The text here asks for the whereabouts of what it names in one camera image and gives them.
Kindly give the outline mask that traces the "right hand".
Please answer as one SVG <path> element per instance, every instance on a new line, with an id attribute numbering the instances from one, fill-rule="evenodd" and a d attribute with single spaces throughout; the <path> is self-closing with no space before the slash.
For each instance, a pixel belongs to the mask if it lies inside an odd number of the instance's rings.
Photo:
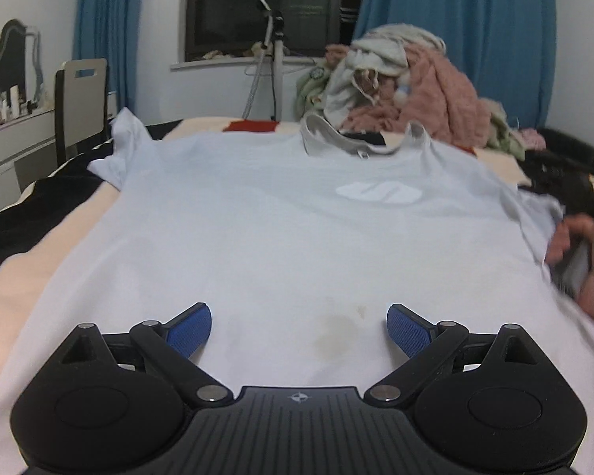
<path id="1" fill-rule="evenodd" d="M 594 218 L 585 213 L 579 215 L 566 216 L 558 225 L 555 234 L 548 244 L 545 262 L 549 266 L 554 266 L 562 260 L 567 250 L 571 248 L 572 239 L 586 239 L 592 246 L 594 252 Z M 594 261 L 592 262 L 592 271 L 586 275 L 579 296 L 577 296 L 579 307 L 594 319 Z"/>

